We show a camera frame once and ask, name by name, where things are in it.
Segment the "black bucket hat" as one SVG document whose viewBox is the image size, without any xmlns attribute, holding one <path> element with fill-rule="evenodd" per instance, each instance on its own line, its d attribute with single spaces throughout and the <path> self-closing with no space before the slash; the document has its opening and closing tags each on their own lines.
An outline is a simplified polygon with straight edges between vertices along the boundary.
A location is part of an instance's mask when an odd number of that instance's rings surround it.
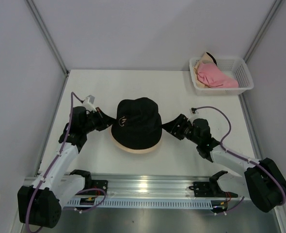
<svg viewBox="0 0 286 233">
<path fill-rule="evenodd" d="M 130 150 L 147 150 L 156 146 L 162 137 L 157 103 L 147 97 L 120 101 L 111 135 L 118 144 Z"/>
</svg>

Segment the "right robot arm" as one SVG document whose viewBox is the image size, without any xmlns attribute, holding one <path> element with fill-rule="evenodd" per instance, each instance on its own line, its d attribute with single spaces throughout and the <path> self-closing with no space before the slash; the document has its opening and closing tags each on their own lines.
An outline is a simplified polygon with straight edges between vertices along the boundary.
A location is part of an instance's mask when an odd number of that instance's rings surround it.
<svg viewBox="0 0 286 233">
<path fill-rule="evenodd" d="M 212 136 L 208 121 L 202 118 L 188 119 L 180 114 L 162 127 L 178 140 L 193 142 L 202 158 L 235 172 L 220 171 L 211 176 L 208 188 L 212 195 L 228 192 L 249 198 L 265 213 L 285 204 L 286 180 L 272 159 L 257 160 L 227 149 Z"/>
</svg>

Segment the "cream bucket hat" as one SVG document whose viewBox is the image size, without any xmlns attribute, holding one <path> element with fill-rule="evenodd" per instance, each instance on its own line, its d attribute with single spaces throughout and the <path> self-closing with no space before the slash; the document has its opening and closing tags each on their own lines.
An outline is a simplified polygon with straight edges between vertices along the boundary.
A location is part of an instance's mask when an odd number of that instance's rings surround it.
<svg viewBox="0 0 286 233">
<path fill-rule="evenodd" d="M 162 143 L 162 137 L 160 138 L 159 142 L 150 147 L 150 148 L 147 148 L 147 149 L 140 149 L 140 150 L 135 150 L 135 149 L 131 149 L 131 148 L 127 148 L 125 146 L 123 146 L 122 144 L 120 144 L 112 135 L 112 132 L 110 130 L 110 136 L 111 136 L 111 139 L 113 141 L 113 143 L 115 144 L 116 147 L 118 147 L 119 149 L 125 151 L 125 152 L 128 152 L 128 153 L 132 153 L 132 154 L 147 154 L 147 153 L 151 153 L 153 151 L 155 151 L 157 148 L 160 147 L 161 143 Z"/>
</svg>

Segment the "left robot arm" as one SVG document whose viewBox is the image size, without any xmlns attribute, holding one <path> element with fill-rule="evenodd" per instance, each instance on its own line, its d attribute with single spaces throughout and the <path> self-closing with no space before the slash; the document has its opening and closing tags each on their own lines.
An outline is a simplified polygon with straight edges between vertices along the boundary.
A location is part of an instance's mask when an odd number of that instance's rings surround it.
<svg viewBox="0 0 286 233">
<path fill-rule="evenodd" d="M 88 110 L 83 106 L 71 109 L 69 122 L 59 138 L 56 155 L 45 170 L 29 186 L 22 186 L 17 194 L 20 222 L 26 226 L 53 228 L 57 225 L 62 209 L 78 192 L 92 191 L 91 174 L 73 171 L 62 181 L 72 161 L 78 157 L 87 141 L 88 133 L 103 131 L 115 119 L 96 107 Z"/>
</svg>

